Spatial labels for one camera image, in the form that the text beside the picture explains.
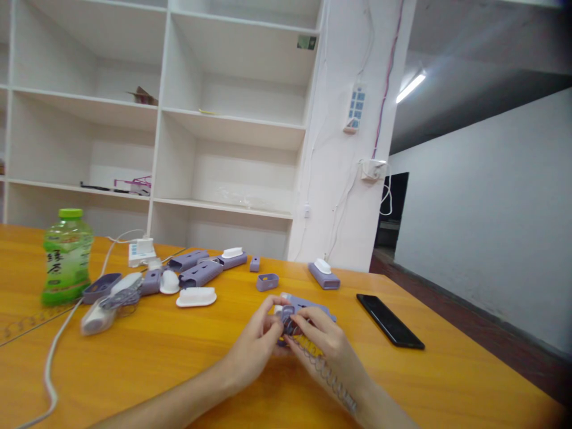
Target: fluorescent light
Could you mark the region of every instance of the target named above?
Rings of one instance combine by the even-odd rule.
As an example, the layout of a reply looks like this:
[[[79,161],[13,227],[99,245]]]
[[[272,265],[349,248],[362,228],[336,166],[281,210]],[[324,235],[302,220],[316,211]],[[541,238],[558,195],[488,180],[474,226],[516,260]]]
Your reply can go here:
[[[401,102],[405,97],[411,94],[413,90],[425,80],[426,77],[427,76],[425,73],[421,73],[414,80],[412,80],[411,83],[402,92],[399,93],[397,96],[397,102]]]

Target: green bottle cap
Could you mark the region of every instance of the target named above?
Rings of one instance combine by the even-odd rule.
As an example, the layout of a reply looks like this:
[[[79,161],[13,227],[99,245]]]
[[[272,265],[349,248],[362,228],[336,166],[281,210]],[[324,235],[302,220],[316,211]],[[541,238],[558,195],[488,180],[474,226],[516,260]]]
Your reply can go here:
[[[82,209],[60,209],[60,217],[62,219],[78,218],[83,216]]]

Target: floor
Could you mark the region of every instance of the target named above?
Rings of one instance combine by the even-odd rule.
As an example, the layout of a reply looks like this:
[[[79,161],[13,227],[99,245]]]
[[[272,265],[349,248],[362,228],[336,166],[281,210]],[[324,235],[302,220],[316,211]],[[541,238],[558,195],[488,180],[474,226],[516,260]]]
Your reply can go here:
[[[560,403],[570,401],[565,362],[525,338],[515,335],[435,289],[430,282],[407,274],[393,264],[393,255],[375,252],[370,273],[383,274],[456,326],[497,358]]]

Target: white shelving unit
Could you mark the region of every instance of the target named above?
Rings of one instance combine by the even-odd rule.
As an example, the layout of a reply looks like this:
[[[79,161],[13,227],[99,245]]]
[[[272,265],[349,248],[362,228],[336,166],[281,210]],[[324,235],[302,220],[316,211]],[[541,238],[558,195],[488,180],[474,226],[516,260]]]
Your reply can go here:
[[[285,258],[322,3],[0,0],[4,222],[73,206],[98,235]]]

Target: dark doorway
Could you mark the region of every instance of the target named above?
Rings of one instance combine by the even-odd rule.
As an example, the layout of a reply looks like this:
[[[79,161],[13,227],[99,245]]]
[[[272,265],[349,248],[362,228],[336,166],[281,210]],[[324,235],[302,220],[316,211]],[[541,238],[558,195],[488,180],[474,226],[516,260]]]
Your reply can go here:
[[[390,178],[386,177],[386,185],[390,186]],[[405,205],[407,182],[409,173],[401,173],[391,176],[391,198],[388,196],[380,208],[380,218],[375,236],[374,254],[377,258],[386,262],[393,262],[395,248],[399,237],[399,228]]]

